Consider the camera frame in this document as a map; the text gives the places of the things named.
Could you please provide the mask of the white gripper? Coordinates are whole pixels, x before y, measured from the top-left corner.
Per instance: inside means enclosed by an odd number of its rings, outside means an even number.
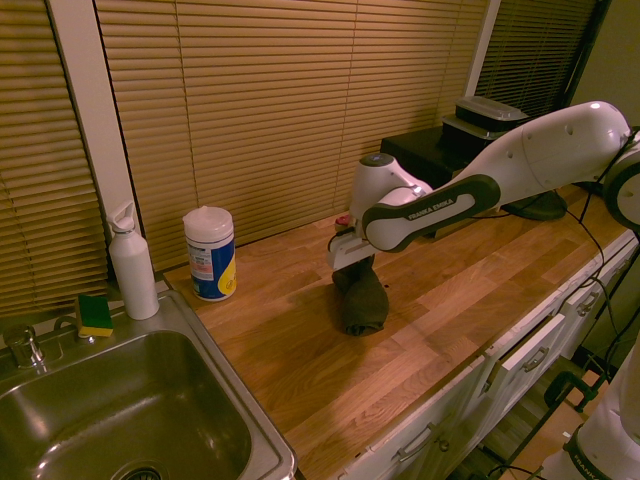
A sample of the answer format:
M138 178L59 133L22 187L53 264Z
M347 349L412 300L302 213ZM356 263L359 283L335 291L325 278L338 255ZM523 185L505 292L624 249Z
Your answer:
M353 230L338 232L328 244L327 263L334 270L341 270L376 254L376 248L359 237Z

